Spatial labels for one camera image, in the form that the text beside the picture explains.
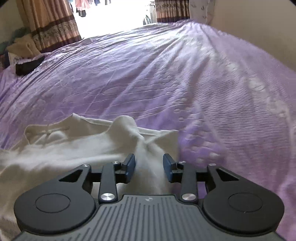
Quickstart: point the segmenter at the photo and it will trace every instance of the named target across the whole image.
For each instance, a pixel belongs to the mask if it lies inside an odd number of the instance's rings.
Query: purple bedsheet
[[[193,21],[148,25],[60,48],[31,74],[0,74],[0,145],[71,113],[179,130],[180,159],[216,162],[277,193],[296,240],[296,73]]]

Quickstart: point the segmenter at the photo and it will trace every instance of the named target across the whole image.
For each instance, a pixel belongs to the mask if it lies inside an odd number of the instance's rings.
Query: gray ribbed panel
[[[282,241],[276,233],[237,237],[215,229],[199,208],[174,196],[125,195],[116,204],[102,205],[85,226],[51,237],[23,233],[17,241]]]

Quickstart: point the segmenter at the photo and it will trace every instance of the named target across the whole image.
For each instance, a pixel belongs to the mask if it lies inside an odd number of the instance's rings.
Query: bed
[[[76,113],[179,131],[180,160],[215,162],[277,193],[296,239],[296,73],[263,50],[185,20],[89,38],[32,73],[0,73],[0,145]]]

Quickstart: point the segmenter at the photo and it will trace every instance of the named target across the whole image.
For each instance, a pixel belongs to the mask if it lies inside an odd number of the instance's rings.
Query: curtain
[[[189,18],[189,0],[155,0],[155,8],[160,23]]]
[[[17,6],[40,52],[81,40],[68,0],[17,0]]]

